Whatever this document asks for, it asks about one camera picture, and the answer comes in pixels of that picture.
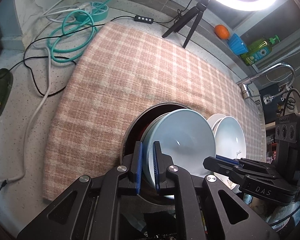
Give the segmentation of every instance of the tripod leg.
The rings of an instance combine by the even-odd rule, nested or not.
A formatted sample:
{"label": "tripod leg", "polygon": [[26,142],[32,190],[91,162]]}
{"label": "tripod leg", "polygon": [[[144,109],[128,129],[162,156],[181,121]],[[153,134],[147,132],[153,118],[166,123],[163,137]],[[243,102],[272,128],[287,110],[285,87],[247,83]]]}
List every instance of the tripod leg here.
{"label": "tripod leg", "polygon": [[198,26],[200,20],[202,19],[202,15],[203,15],[203,12],[199,12],[198,15],[197,15],[197,17],[196,17],[196,19],[194,20],[194,23],[193,23],[193,25],[192,25],[192,27],[191,27],[189,33],[188,33],[188,36],[187,36],[187,38],[186,38],[186,40],[185,40],[185,43],[183,44],[183,48],[184,48],[184,49],[186,48],[188,42],[190,41],[190,39],[191,39],[191,37],[192,37],[192,34],[194,33],[194,31],[195,31],[195,29],[197,28],[197,26]]}
{"label": "tripod leg", "polygon": [[178,32],[183,28],[194,16],[198,14],[198,9],[192,7],[189,11],[186,12],[174,25],[172,25],[163,35],[163,38],[168,37],[173,31]]}

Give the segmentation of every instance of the pink checkered cloth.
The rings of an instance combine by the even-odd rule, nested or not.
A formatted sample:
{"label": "pink checkered cloth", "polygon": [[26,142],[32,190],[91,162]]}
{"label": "pink checkered cloth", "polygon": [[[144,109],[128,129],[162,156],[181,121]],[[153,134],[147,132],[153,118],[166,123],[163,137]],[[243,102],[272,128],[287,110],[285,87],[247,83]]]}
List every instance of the pink checkered cloth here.
{"label": "pink checkered cloth", "polygon": [[205,118],[235,117],[247,158],[265,161],[265,123],[252,100],[221,71],[162,38],[106,24],[85,50],[50,128],[43,197],[55,199],[82,174],[105,174],[119,163],[123,135],[150,106],[175,101]]}

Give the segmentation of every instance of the chrome faucet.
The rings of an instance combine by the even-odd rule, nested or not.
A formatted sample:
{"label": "chrome faucet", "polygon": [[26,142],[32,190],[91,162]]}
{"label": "chrome faucet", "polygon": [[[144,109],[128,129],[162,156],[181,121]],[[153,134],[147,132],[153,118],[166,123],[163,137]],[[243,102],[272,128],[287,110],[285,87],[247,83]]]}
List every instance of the chrome faucet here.
{"label": "chrome faucet", "polygon": [[291,81],[286,85],[285,89],[283,89],[281,92],[279,92],[278,94],[276,95],[265,95],[263,97],[263,101],[264,103],[267,105],[269,103],[272,102],[272,100],[280,95],[282,95],[283,93],[289,91],[291,88],[292,88],[292,84],[295,80],[295,76],[296,76],[296,73],[293,69],[293,67],[291,67],[289,64],[285,63],[285,62],[280,62],[280,63],[277,63],[267,69],[264,69],[262,70],[261,72],[255,74],[254,76],[252,77],[246,77],[242,80],[240,80],[239,82],[237,82],[236,84],[240,87],[241,89],[241,94],[242,94],[242,97],[243,99],[247,99],[247,98],[253,98],[253,97],[257,97],[257,96],[253,96],[248,88],[248,85],[252,84],[253,81],[255,81],[256,79],[258,79],[259,77],[262,77],[264,75],[267,75],[269,74],[271,71],[274,71],[275,69],[278,69],[280,67],[286,67],[288,69],[290,69],[291,73],[292,73],[292,79]]}

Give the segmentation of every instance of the white bowl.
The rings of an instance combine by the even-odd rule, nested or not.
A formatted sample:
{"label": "white bowl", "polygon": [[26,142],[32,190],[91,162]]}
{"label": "white bowl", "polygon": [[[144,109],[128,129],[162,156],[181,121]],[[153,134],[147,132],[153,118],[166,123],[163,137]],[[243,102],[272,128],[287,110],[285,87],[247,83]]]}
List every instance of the white bowl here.
{"label": "white bowl", "polygon": [[[229,159],[246,157],[246,142],[242,128],[238,121],[231,117],[224,117],[213,130],[216,141],[216,155]],[[224,184],[233,189],[237,184],[231,182],[227,176],[214,173]]]}
{"label": "white bowl", "polygon": [[213,130],[213,128],[218,124],[218,122],[224,117],[226,117],[224,114],[213,114],[207,119],[207,122]]}
{"label": "white bowl", "polygon": [[204,177],[211,171],[203,167],[203,160],[216,156],[212,130],[205,118],[190,109],[175,110],[155,123],[143,141],[143,171],[154,187],[152,145],[160,141],[162,153],[170,155],[173,163],[190,174]]}

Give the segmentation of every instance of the silver pivot screw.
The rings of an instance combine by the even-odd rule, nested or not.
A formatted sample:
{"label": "silver pivot screw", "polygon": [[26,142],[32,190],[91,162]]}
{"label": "silver pivot screw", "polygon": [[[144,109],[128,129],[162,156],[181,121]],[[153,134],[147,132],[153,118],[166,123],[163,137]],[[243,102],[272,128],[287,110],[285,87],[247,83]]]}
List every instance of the silver pivot screw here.
{"label": "silver pivot screw", "polygon": [[126,170],[127,170],[127,167],[124,166],[124,165],[120,165],[120,166],[117,167],[117,171],[124,172]]}
{"label": "silver pivot screw", "polygon": [[79,178],[80,182],[85,183],[87,181],[89,181],[89,176],[87,175],[83,175]]}
{"label": "silver pivot screw", "polygon": [[179,168],[178,168],[178,166],[176,166],[176,165],[171,165],[171,166],[169,166],[169,171],[176,172],[176,171],[178,171],[178,170],[179,170]]}
{"label": "silver pivot screw", "polygon": [[207,176],[207,181],[209,182],[216,182],[217,178],[214,175],[208,175]]}

